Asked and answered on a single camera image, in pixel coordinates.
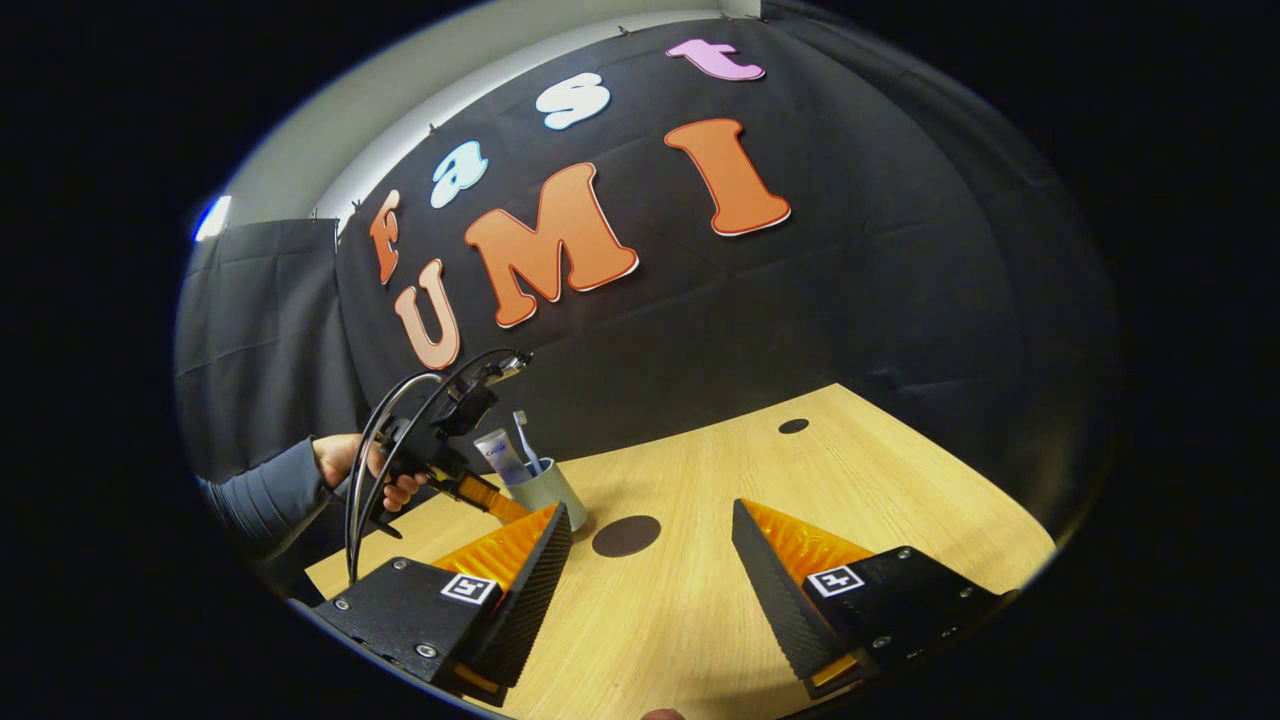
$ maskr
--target white wall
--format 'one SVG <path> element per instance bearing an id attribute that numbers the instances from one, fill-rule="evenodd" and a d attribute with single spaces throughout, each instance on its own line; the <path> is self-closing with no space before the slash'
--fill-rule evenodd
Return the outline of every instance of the white wall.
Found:
<path id="1" fill-rule="evenodd" d="M 759 0 L 495 0 L 384 50 L 317 94 L 241 165 L 229 225 L 339 218 L 428 133 L 508 79 L 617 26 L 758 15 Z"/>

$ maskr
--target person's hand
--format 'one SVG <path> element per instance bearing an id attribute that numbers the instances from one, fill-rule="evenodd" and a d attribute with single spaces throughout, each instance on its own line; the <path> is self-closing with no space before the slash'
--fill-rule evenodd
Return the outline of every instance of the person's hand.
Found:
<path id="1" fill-rule="evenodd" d="M 342 436 L 329 436 L 311 441 L 311 450 L 315 451 L 316 468 L 329 489 L 335 489 L 347 479 L 347 473 L 356 462 L 360 451 L 360 433 Z M 383 471 L 383 452 L 374 447 L 369 451 L 369 470 L 378 475 Z M 383 507 L 392 512 L 399 512 L 401 507 L 408 503 L 410 497 L 417 488 L 426 484 L 426 475 L 419 473 L 416 477 L 401 475 L 394 483 L 383 486 Z"/>

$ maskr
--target letter m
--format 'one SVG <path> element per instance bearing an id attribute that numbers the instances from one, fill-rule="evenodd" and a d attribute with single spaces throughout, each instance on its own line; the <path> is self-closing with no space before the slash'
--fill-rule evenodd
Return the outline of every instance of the letter m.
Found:
<path id="1" fill-rule="evenodd" d="M 538 201 L 536 231 L 504 210 L 490 210 L 467 228 L 465 240 L 480 251 L 498 296 L 498 325 L 517 325 L 538 310 L 538 300 L 520 290 L 516 275 L 550 302 L 559 300 L 562 255 L 568 255 L 568 286 L 579 292 L 640 265 L 640 256 L 618 243 L 600 211 L 593 178 L 595 165 L 590 163 L 570 165 L 547 178 Z"/>

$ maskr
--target toothbrush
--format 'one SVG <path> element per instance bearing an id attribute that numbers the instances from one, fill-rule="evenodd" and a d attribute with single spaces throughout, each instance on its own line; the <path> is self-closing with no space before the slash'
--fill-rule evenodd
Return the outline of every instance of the toothbrush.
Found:
<path id="1" fill-rule="evenodd" d="M 525 446 L 525 455 L 529 456 L 529 462 L 534 466 L 534 477 L 536 478 L 543 473 L 543 461 L 534 452 L 534 448 L 529 447 L 529 438 L 525 437 L 525 424 L 529 423 L 529 418 L 524 410 L 516 410 L 512 413 L 512 416 L 516 418 L 516 432 L 520 433 L 520 443 Z"/>

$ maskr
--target gray cup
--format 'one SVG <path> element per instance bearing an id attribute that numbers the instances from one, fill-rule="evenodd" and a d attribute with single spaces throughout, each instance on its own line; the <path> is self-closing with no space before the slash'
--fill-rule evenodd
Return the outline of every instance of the gray cup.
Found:
<path id="1" fill-rule="evenodd" d="M 561 473 L 556 460 L 539 457 L 539 462 L 543 466 L 540 475 L 518 486 L 507 486 L 507 489 L 511 491 L 511 498 L 524 505 L 525 510 L 530 512 L 538 512 L 548 505 L 563 502 L 568 507 L 570 529 L 577 532 L 586 523 L 586 507 L 582 507 L 582 501 L 577 498 L 573 488 L 568 487 L 568 480 L 564 479 L 564 473 Z M 529 470 L 530 475 L 534 474 L 532 462 L 525 462 L 525 469 Z"/>

